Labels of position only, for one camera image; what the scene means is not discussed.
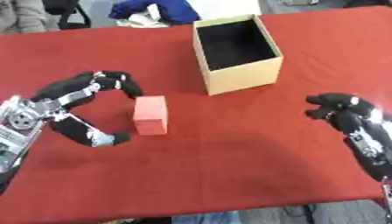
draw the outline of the red block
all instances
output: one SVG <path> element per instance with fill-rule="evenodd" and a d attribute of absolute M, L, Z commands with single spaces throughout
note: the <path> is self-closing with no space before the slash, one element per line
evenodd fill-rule
<path fill-rule="evenodd" d="M 166 134 L 167 107 L 165 97 L 137 97 L 133 120 L 139 135 L 153 136 Z"/>

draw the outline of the black robotic finger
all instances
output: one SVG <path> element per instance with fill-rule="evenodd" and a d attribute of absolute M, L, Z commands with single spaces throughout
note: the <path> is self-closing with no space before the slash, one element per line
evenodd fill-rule
<path fill-rule="evenodd" d="M 93 79 L 94 73 L 91 71 L 80 73 L 74 77 L 56 81 L 46 87 L 41 88 L 37 93 L 31 97 L 33 102 L 42 101 L 44 99 L 57 99 L 63 95 L 70 94 L 75 91 L 79 91 L 90 85 L 90 81 Z M 66 109 L 71 109 L 82 104 L 91 102 L 94 99 L 94 95 L 73 101 L 65 106 Z"/>
<path fill-rule="evenodd" d="M 135 99 L 143 95 L 143 90 L 132 79 L 121 81 L 108 77 L 98 77 L 94 80 L 101 85 L 100 90 L 121 89 L 129 98 Z"/>
<path fill-rule="evenodd" d="M 315 109 L 307 109 L 305 111 L 306 115 L 312 119 L 318 120 L 318 119 L 326 119 L 327 116 L 333 112 L 332 108 L 328 107 L 319 107 Z"/>
<path fill-rule="evenodd" d="M 87 146 L 116 145 L 130 140 L 127 131 L 117 131 L 113 134 L 105 134 L 98 130 L 91 122 L 71 115 L 60 122 L 49 123 L 52 130 Z"/>
<path fill-rule="evenodd" d="M 132 99 L 135 99 L 136 97 L 142 96 L 144 94 L 143 90 L 133 80 L 123 81 L 122 91 Z"/>
<path fill-rule="evenodd" d="M 110 79 L 115 79 L 118 81 L 128 81 L 130 80 L 130 74 L 125 73 L 123 71 L 108 71 L 108 70 L 103 70 L 101 71 L 105 77 L 108 77 Z"/>
<path fill-rule="evenodd" d="M 143 95 L 143 90 L 140 86 L 132 80 L 132 77 L 129 73 L 125 73 L 122 71 L 101 71 L 106 77 L 110 79 L 115 79 L 121 82 L 122 87 L 121 90 L 132 99 L 135 99 L 138 96 Z"/>
<path fill-rule="evenodd" d="M 316 104 L 316 105 L 320 105 L 320 106 L 323 105 L 323 102 L 321 101 L 321 99 L 318 95 L 307 95 L 306 101 L 311 104 Z"/>
<path fill-rule="evenodd" d="M 351 94 L 321 94 L 323 102 L 337 105 L 338 109 L 349 109 L 355 114 L 368 117 L 375 108 L 372 103 Z"/>

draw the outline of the cardboard box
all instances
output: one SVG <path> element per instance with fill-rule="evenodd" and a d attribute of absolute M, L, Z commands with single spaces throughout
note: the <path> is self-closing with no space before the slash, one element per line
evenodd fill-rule
<path fill-rule="evenodd" d="M 274 83 L 283 61 L 256 15 L 195 22 L 193 47 L 209 95 Z"/>
<path fill-rule="evenodd" d="M 141 96 L 136 98 L 133 120 L 141 136 L 167 133 L 167 107 L 164 96 Z"/>

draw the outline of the red tablecloth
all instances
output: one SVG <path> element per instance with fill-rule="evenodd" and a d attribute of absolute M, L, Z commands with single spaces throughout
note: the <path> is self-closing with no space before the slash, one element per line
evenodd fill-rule
<path fill-rule="evenodd" d="M 342 136 L 305 117 L 305 96 L 349 92 L 392 112 L 392 10 L 265 15 L 283 51 L 277 84 L 209 97 L 191 26 L 0 38 L 1 100 L 82 70 L 129 71 L 165 95 L 169 134 L 88 148 L 45 129 L 7 193 L 0 223 L 92 221 L 381 197 Z M 133 101 L 101 93 L 75 110 L 131 129 Z"/>

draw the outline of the gray floor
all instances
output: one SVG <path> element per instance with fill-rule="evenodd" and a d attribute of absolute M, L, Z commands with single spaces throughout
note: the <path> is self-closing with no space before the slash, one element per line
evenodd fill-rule
<path fill-rule="evenodd" d="M 284 0 L 259 0 L 260 5 L 267 4 L 272 13 L 287 13 L 287 12 L 300 12 L 300 11 L 319 11 L 328 10 L 333 8 L 342 8 L 349 0 L 319 0 L 318 4 L 305 5 L 305 6 L 287 6 Z"/>
<path fill-rule="evenodd" d="M 107 17 L 111 4 L 117 0 L 81 0 L 93 20 L 93 27 L 115 25 Z M 263 14 L 317 11 L 341 8 L 347 0 L 320 0 L 313 6 L 286 6 L 283 0 L 260 0 Z M 243 224 L 305 224 L 301 207 L 287 206 L 241 211 Z M 318 204 L 314 212 L 317 224 L 384 224 L 384 211 L 371 200 Z"/>
<path fill-rule="evenodd" d="M 306 224 L 300 206 L 240 211 L 242 224 Z M 317 224 L 384 224 L 385 212 L 371 200 L 317 204 Z"/>

